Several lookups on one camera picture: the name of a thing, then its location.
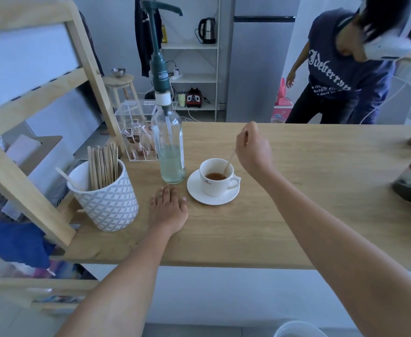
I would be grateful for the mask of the red and black blender base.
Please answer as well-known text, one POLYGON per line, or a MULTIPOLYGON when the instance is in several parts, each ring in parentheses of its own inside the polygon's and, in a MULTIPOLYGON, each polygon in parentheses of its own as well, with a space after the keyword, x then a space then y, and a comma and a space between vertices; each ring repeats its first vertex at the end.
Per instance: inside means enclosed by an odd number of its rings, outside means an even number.
POLYGON ((203 95, 198 88, 191 88, 186 92, 185 105, 187 108, 201 108, 203 104, 203 95))

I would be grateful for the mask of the clear acrylic organiser box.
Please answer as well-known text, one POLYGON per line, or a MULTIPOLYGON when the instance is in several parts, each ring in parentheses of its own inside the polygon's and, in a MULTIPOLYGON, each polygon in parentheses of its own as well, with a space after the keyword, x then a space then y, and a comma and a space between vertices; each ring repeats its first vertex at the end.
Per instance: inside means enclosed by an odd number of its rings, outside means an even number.
POLYGON ((126 116, 130 116, 132 119, 147 118, 151 121, 152 116, 156 113, 156 111, 157 105, 155 100, 125 100, 115 111, 120 132, 123 128, 123 124, 125 123, 126 116))

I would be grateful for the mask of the light wooden shelf frame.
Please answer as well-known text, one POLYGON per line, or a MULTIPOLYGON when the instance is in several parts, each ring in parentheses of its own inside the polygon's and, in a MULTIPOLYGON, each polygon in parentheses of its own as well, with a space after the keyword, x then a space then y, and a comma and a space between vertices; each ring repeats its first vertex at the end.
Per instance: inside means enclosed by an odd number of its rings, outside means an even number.
MULTIPOLYGON (((121 157, 125 143, 114 117, 113 107, 87 33, 73 1, 3 1, 0 0, 0 32, 65 24, 80 59, 80 67, 67 72, 0 106, 0 135, 44 109, 57 98, 89 81, 111 135, 108 142, 118 144, 121 157)), ((56 209, 33 185, 21 169, 0 149, 0 193, 18 204, 31 219, 63 250, 67 250, 76 231, 69 226, 79 209, 73 195, 56 209)))

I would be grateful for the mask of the black electric kettle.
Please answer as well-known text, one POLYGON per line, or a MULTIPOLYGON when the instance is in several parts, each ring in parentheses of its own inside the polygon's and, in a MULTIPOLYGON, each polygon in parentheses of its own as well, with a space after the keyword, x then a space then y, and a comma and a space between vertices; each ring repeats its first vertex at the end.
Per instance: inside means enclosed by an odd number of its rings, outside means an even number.
POLYGON ((207 17, 200 20, 195 35, 199 43, 204 45, 215 45, 215 18, 207 17))

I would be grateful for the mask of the wooden stirrer stick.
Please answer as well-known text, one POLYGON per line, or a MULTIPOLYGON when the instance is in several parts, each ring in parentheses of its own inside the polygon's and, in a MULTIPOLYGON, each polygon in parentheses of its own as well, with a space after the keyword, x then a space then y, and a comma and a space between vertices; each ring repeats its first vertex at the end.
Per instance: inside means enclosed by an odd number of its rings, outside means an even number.
MULTIPOLYGON (((243 142, 244 142, 244 145, 246 146, 246 145, 247 145, 247 142, 248 142, 248 132, 247 132, 246 127, 244 127, 244 128, 242 129, 242 132, 244 133, 243 142)), ((231 156, 229 157, 229 159, 228 159, 228 161, 227 161, 227 163, 226 163, 226 166, 225 166, 225 168, 224 168, 224 170, 223 170, 223 175, 226 175, 226 174, 227 174, 227 171, 228 171, 228 169, 229 169, 229 167, 230 167, 230 165, 231 165, 231 163, 232 163, 232 160, 233 160, 234 156, 236 155, 236 149, 237 149, 237 145, 236 145, 234 151, 232 152, 231 156)))

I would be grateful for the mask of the person's left hand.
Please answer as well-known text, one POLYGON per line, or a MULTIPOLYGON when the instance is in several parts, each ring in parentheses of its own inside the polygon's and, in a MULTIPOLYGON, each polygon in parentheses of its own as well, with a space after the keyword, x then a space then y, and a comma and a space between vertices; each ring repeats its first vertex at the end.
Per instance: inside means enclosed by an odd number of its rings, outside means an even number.
POLYGON ((179 232, 188 219, 188 209, 180 206, 178 188, 166 184, 152 196, 149 206, 149 225, 168 237, 179 232))

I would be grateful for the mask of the person's left forearm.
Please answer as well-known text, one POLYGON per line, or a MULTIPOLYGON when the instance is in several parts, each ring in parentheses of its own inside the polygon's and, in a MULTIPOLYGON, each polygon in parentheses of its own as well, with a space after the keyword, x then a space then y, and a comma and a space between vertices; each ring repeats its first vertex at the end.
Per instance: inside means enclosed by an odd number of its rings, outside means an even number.
POLYGON ((185 221, 154 225, 139 245, 75 309, 55 337, 141 337, 159 264, 185 221))

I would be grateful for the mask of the white metal shelf rack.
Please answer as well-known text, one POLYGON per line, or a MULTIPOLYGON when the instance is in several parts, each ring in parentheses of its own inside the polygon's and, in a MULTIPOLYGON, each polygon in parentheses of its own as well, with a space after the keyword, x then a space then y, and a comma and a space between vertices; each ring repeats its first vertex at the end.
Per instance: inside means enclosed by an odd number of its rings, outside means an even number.
POLYGON ((220 67, 220 25, 222 0, 158 0, 182 9, 184 15, 177 16, 161 11, 166 27, 168 43, 162 44, 162 53, 169 65, 169 71, 177 67, 183 77, 171 81, 175 91, 198 88, 206 100, 201 108, 189 111, 209 111, 217 116, 219 102, 220 67), (215 18, 215 45, 199 43, 195 30, 201 19, 215 18))

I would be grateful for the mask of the pink plastic item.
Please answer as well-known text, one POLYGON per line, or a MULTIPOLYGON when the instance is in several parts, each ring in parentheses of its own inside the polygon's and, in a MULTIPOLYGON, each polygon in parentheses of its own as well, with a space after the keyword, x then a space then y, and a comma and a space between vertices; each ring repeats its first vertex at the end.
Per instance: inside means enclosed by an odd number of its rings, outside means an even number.
POLYGON ((292 111, 293 106, 293 102, 286 96, 286 81, 282 78, 270 123, 285 123, 292 111))

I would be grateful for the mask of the bundle of wooden stirrers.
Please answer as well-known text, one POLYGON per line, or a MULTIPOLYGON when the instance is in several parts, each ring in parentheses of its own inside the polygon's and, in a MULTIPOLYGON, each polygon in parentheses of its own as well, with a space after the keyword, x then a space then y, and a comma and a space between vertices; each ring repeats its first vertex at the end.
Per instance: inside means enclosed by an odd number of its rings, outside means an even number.
POLYGON ((87 147, 91 190, 108 187, 118 178, 118 147, 108 143, 103 147, 87 147))

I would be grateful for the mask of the clear glass syrup bottle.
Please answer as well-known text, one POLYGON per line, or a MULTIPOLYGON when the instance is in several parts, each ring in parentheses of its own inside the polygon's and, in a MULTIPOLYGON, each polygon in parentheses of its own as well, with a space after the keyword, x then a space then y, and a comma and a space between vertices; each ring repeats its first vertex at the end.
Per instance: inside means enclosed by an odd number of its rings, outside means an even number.
POLYGON ((180 116, 172 106, 156 105, 151 127, 163 181, 170 185, 181 183, 186 177, 186 168, 180 116))

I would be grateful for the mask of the row of brown sachets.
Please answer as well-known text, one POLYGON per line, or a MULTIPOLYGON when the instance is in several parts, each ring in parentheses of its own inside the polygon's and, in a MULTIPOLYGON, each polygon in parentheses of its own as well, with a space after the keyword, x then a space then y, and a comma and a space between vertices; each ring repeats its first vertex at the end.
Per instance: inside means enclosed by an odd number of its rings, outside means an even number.
POLYGON ((151 121, 147 118, 132 119, 125 117, 121 130, 125 141, 126 155, 129 161, 157 161, 151 121))

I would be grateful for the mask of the person's right forearm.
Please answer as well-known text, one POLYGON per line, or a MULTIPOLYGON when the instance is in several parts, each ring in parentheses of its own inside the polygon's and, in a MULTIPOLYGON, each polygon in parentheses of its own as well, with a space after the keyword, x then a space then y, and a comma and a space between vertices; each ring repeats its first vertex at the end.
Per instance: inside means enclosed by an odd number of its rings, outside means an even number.
POLYGON ((365 337, 411 337, 411 275, 275 169, 254 176, 365 337))

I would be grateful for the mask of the dark green pump dispenser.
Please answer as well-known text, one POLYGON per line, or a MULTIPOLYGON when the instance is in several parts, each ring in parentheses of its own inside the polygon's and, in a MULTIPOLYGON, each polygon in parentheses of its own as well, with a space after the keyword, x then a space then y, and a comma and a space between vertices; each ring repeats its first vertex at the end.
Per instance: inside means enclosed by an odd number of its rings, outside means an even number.
POLYGON ((166 10, 183 16, 184 13, 181 8, 171 4, 160 3, 155 0, 141 0, 140 6, 142 10, 148 16, 153 54, 150 61, 150 67, 152 72, 153 87, 155 92, 156 104, 160 107, 170 107, 172 96, 170 93, 171 86, 169 83, 169 73, 167 70, 167 64, 163 55, 160 53, 158 45, 158 34, 154 15, 156 10, 166 10))

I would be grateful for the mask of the hanging dark garment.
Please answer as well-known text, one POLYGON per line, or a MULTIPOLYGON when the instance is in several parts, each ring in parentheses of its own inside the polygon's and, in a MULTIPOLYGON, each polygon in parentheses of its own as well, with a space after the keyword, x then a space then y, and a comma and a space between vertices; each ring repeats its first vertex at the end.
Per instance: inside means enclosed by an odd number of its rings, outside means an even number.
POLYGON ((143 77, 149 77, 150 61, 153 54, 151 30, 147 13, 140 6, 141 0, 135 0, 135 38, 143 77))

